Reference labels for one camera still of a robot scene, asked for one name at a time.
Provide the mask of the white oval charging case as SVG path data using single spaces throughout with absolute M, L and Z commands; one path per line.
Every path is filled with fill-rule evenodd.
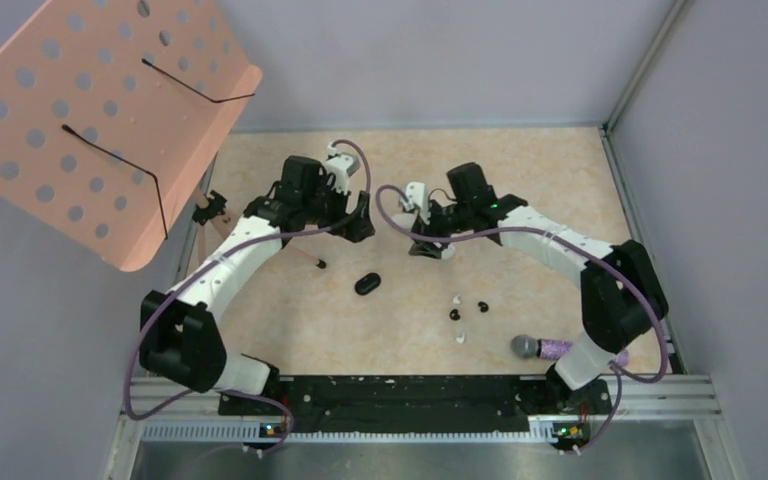
M 398 227 L 410 231 L 417 217 L 413 213 L 397 213 L 391 219 Z

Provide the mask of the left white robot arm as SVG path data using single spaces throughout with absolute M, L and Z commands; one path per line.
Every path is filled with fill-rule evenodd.
M 367 166 L 348 153 L 332 153 L 323 162 L 288 157 L 280 179 L 249 203 L 229 236 L 195 272 L 166 293 L 146 295 L 139 365 L 194 392 L 242 392 L 257 413 L 274 410 L 281 388 L 270 379 L 272 366 L 229 353 L 219 329 L 221 317 L 254 273 L 292 238 L 328 233 L 358 243 L 374 234 L 370 190 L 358 191 L 355 208 L 348 207 L 350 179 Z

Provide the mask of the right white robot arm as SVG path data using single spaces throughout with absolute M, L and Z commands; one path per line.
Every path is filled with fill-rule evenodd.
M 446 177 L 453 193 L 447 205 L 433 201 L 421 182 L 366 188 L 361 200 L 383 211 L 382 194 L 397 194 L 402 211 L 414 217 L 411 227 L 398 225 L 387 213 L 381 217 L 412 240 L 419 256 L 441 258 L 456 243 L 487 238 L 527 254 L 578 288 L 583 331 L 546 372 L 546 397 L 554 409 L 574 411 L 586 400 L 586 386 L 607 369 L 641 383 L 657 383 L 666 375 L 669 358 L 661 321 L 669 306 L 644 245 L 594 239 L 551 220 L 516 195 L 498 196 L 475 162 L 449 170 Z M 617 360 L 647 332 L 656 336 L 660 363 L 655 374 L 644 377 Z

